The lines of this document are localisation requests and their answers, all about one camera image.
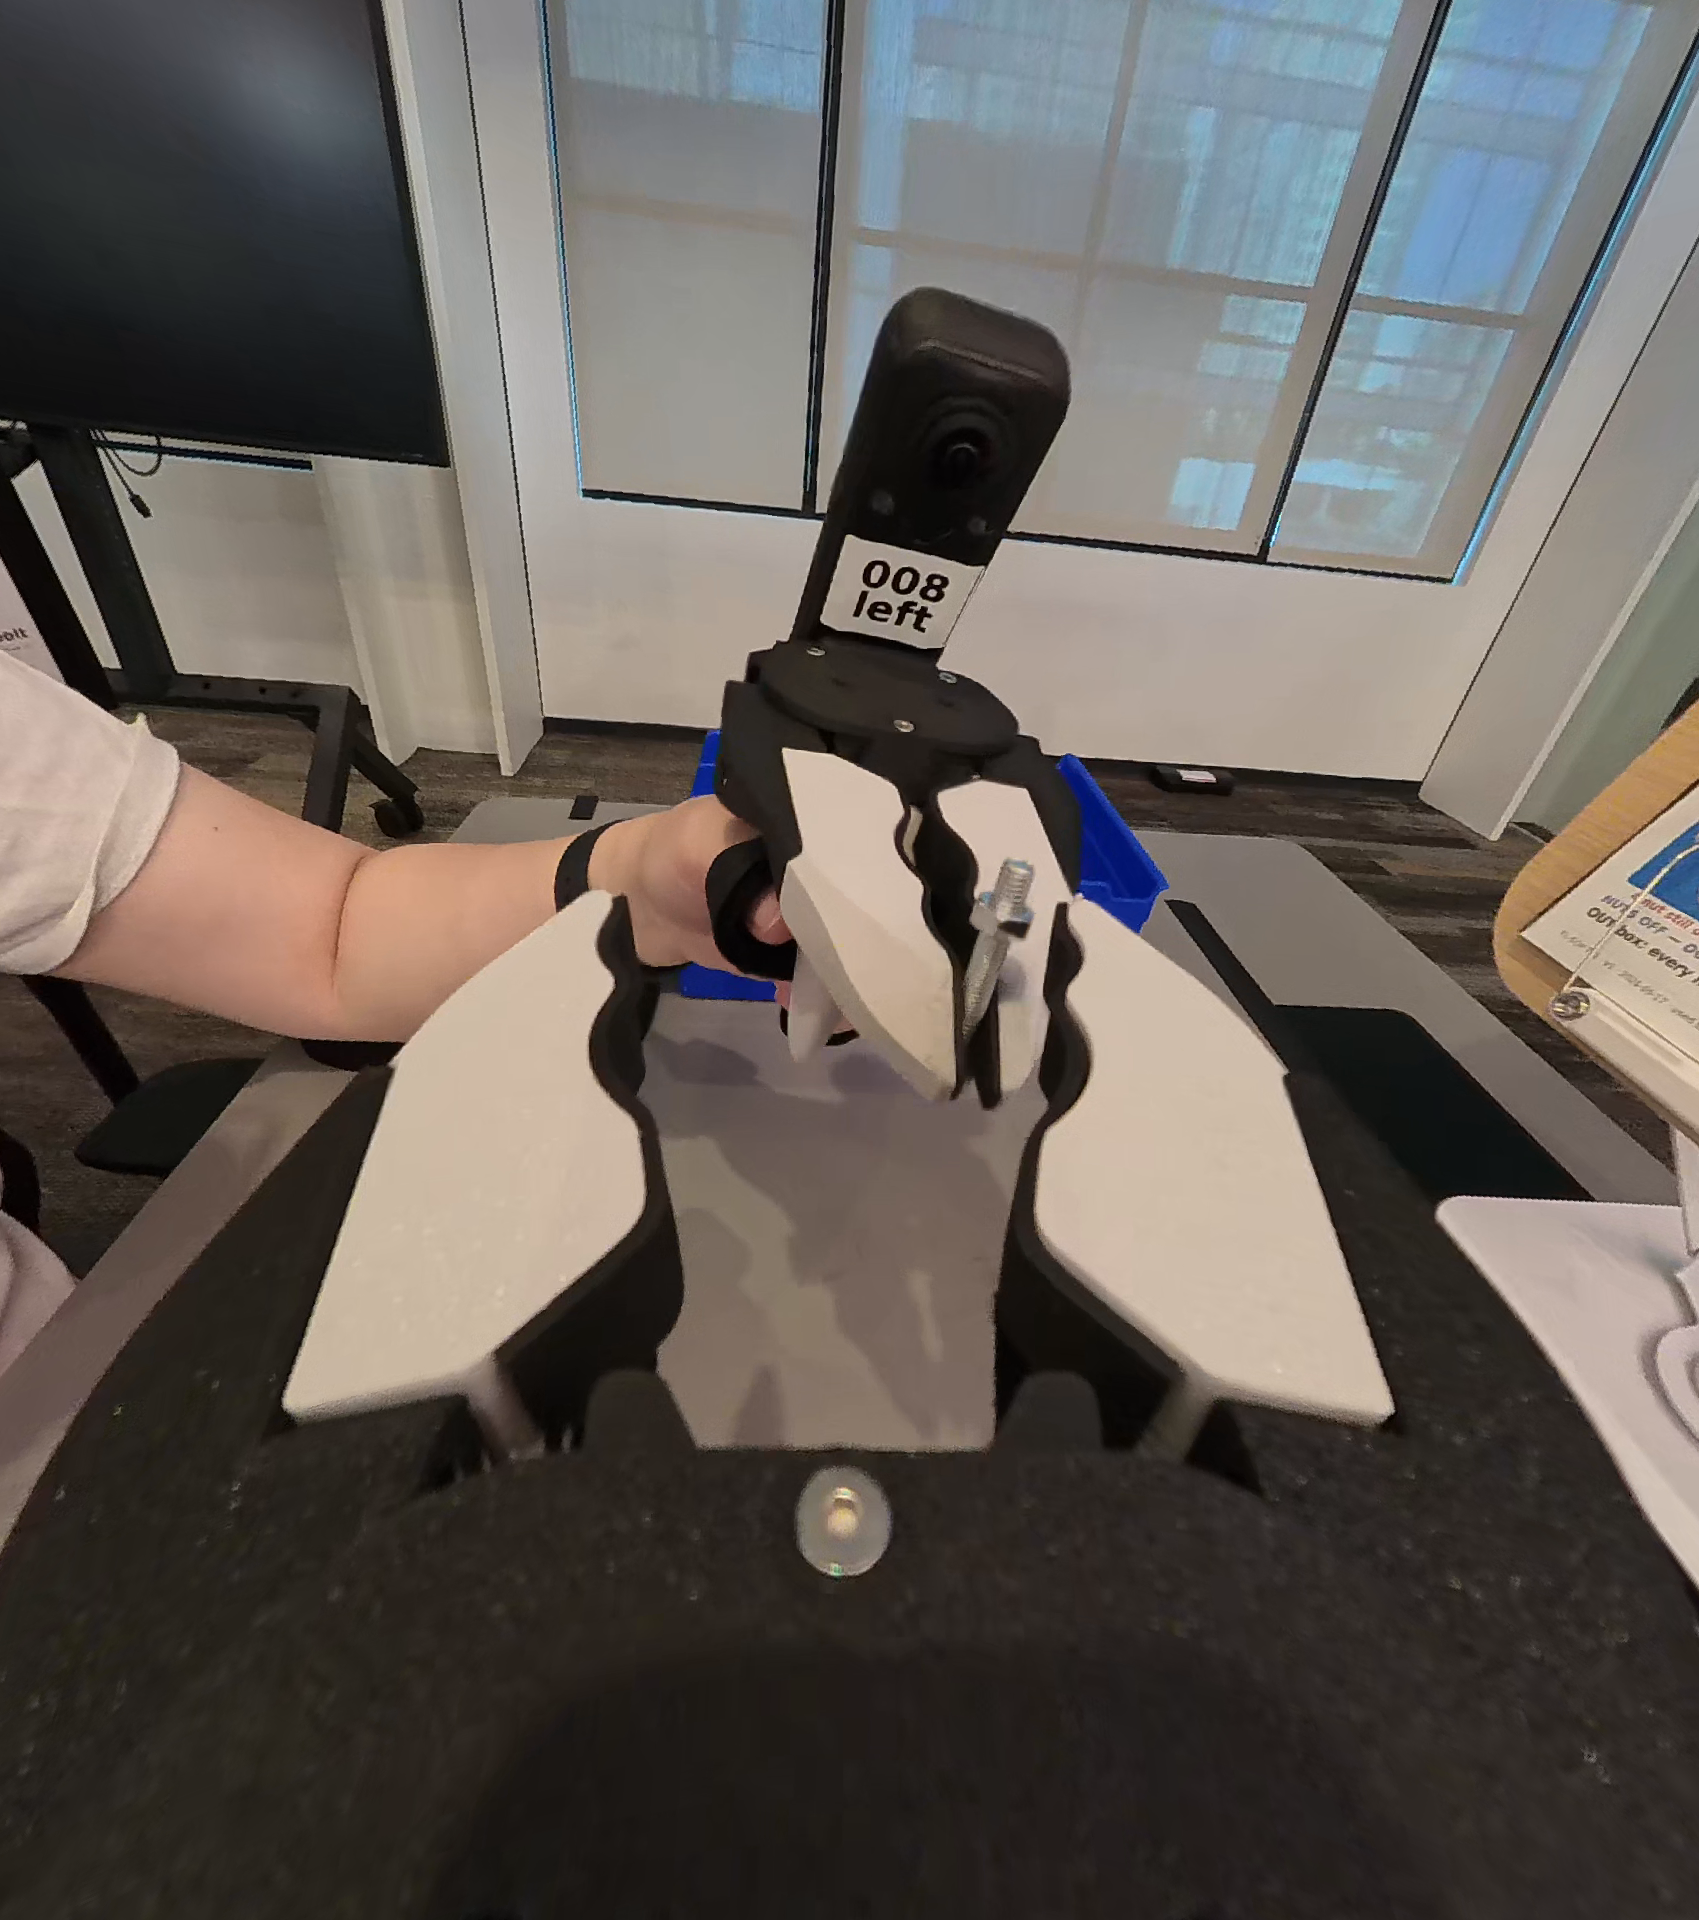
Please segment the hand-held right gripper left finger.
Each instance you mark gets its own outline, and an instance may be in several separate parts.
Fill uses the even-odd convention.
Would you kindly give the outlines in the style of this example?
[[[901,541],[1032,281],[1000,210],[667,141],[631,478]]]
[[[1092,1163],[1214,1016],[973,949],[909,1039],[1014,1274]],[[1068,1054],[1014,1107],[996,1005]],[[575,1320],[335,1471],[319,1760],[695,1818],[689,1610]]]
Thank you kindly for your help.
[[[579,1445],[663,1342],[655,992],[587,893],[399,1051],[285,1380],[299,1426],[461,1400],[495,1458]]]

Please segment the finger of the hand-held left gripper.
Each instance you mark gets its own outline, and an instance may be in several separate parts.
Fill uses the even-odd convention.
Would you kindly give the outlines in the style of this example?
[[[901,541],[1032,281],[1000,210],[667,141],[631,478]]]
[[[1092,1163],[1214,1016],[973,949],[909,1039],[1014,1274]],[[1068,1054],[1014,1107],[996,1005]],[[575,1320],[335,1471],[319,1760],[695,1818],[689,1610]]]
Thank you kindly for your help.
[[[917,1094],[959,1092],[955,953],[933,924],[935,886],[955,900],[969,865],[939,796],[921,809],[881,774],[825,751],[787,747],[781,768],[799,849],[779,907],[801,961],[863,1043]]]
[[[984,1108],[1016,1092],[1038,1067],[1048,1026],[1046,972],[1054,916],[1072,896],[1050,833],[1024,787],[971,781],[939,794],[939,816],[955,849],[951,880],[937,896],[957,971],[959,1064]],[[992,884],[1004,858],[1034,867],[1032,924],[1008,955],[996,996],[971,1043],[959,1039],[963,964],[973,933],[969,909]]]

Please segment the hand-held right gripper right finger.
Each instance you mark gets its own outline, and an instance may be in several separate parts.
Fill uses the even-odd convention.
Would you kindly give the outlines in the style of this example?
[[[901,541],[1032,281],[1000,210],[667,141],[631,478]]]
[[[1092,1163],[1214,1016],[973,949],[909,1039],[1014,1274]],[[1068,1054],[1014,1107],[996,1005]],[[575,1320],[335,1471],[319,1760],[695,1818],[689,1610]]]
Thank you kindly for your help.
[[[1012,1378],[1062,1373],[1100,1441],[1182,1456],[1218,1405],[1352,1428],[1388,1383],[1258,1032],[1098,904],[1052,923],[1012,1189]]]

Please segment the blue plastic bin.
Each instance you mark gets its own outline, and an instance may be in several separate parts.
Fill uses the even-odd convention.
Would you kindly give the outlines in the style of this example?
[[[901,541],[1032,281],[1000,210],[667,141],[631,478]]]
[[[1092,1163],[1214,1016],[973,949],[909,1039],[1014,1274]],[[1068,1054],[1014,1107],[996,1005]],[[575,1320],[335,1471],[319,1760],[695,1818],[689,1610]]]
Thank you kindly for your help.
[[[1164,891],[1164,876],[1086,766],[1072,755],[1056,756],[1054,765],[1080,815],[1078,893],[1140,934]],[[679,969],[673,990],[697,1001],[773,1003],[773,982],[701,964]]]

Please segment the long thin silver bolt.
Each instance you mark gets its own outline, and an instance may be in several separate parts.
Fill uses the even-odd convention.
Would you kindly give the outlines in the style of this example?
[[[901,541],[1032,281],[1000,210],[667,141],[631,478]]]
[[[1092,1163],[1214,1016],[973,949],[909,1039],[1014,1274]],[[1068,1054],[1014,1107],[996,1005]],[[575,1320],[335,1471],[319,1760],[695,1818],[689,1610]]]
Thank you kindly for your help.
[[[998,870],[1002,868],[1004,862],[1024,862],[1026,867],[1032,868],[1032,876],[1034,876],[1034,867],[1028,861],[1004,858]],[[971,928],[971,933],[973,933],[973,941],[963,964],[961,996],[959,996],[959,1039],[963,1044],[973,1040],[975,1032],[980,1026],[980,1020],[988,1013],[996,996],[996,988],[1004,971],[1004,961],[1026,938],[1024,934],[1016,943],[1014,941],[1008,943],[1006,938],[977,934],[975,928]]]

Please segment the person's left forearm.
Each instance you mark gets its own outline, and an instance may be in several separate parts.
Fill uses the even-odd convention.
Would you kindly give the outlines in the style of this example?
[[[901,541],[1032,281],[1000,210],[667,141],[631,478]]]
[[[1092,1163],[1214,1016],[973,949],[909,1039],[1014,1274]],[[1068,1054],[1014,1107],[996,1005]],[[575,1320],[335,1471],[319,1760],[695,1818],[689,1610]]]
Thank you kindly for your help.
[[[567,843],[371,850],[191,768],[65,981],[289,1040],[397,1044],[555,914]]]

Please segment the person's left hand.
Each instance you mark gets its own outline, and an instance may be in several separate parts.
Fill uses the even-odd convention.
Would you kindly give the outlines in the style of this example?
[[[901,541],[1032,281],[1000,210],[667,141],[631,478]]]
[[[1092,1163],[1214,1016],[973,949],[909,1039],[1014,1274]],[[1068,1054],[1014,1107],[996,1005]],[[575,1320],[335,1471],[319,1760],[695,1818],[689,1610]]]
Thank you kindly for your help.
[[[735,975],[711,934],[707,876],[721,852],[757,833],[709,796],[609,826],[589,861],[589,884],[625,900],[639,963],[697,964]]]

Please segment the black wrist band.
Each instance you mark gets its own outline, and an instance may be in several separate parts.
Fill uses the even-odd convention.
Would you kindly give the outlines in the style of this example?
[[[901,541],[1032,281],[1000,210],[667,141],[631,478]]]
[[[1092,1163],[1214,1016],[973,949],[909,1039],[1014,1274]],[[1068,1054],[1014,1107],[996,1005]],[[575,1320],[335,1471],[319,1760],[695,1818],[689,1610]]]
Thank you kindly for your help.
[[[565,912],[575,900],[581,900],[593,891],[607,893],[611,898],[625,896],[625,884],[619,873],[605,870],[607,879],[593,876],[593,861],[601,843],[621,826],[625,826],[625,822],[603,821],[563,844],[551,882],[555,914]]]

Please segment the white stand base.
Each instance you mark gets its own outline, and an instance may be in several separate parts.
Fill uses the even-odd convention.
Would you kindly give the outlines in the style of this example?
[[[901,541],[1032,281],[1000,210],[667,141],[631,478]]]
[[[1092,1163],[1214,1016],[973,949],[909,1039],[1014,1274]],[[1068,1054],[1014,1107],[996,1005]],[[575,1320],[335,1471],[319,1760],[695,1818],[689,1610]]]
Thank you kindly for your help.
[[[1699,1255],[1676,1209],[1456,1196],[1436,1223],[1570,1388],[1699,1592]]]

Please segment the window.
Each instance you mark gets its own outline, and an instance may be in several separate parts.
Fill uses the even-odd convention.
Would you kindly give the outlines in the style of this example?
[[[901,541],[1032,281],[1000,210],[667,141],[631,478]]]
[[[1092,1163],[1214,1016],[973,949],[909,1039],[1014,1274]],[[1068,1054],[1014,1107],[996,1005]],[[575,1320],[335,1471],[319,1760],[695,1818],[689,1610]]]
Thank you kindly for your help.
[[[575,2],[541,42],[583,493],[817,514],[939,286],[1066,354],[1020,532],[1448,581],[1699,4]]]

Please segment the black screen stand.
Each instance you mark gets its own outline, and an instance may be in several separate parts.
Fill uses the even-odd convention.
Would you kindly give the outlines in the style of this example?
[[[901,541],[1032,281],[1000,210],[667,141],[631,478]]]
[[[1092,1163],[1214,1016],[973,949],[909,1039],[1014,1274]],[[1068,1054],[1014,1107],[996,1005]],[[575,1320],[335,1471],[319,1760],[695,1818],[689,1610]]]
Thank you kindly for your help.
[[[425,829],[415,784],[375,747],[371,719],[353,689],[297,679],[197,676],[177,667],[91,432],[0,425],[3,471],[17,477],[37,462],[115,650],[117,665],[105,681],[117,707],[289,719],[313,737],[301,804],[307,822],[339,831],[349,777],[357,772],[381,794],[373,816],[387,839]]]

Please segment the large black screen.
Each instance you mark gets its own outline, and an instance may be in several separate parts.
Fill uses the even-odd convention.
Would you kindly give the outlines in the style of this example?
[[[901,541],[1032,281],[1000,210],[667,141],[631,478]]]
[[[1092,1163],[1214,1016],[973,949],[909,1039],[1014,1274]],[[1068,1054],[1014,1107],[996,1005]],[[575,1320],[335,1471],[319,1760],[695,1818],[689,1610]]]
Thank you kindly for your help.
[[[0,2],[0,420],[447,467],[381,4]]]

